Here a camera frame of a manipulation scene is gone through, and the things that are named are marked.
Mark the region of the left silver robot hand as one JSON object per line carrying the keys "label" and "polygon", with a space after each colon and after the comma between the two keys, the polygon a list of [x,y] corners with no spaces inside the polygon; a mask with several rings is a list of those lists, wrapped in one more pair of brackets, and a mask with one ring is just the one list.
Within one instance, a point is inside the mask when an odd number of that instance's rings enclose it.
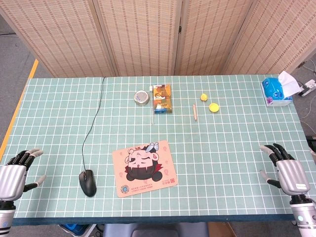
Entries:
{"label": "left silver robot hand", "polygon": [[44,182],[46,176],[42,175],[37,181],[26,184],[30,166],[35,158],[42,154],[43,151],[39,148],[24,150],[0,167],[1,201],[16,201],[23,193],[40,186]]}

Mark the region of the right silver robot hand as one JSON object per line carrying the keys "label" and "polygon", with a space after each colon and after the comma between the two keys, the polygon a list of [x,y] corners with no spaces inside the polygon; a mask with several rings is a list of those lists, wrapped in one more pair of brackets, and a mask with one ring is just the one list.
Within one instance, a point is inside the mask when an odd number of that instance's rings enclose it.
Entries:
{"label": "right silver robot hand", "polygon": [[260,150],[266,153],[276,168],[278,180],[270,178],[264,170],[260,170],[263,179],[289,195],[305,195],[311,189],[302,164],[289,154],[283,146],[261,145]]}

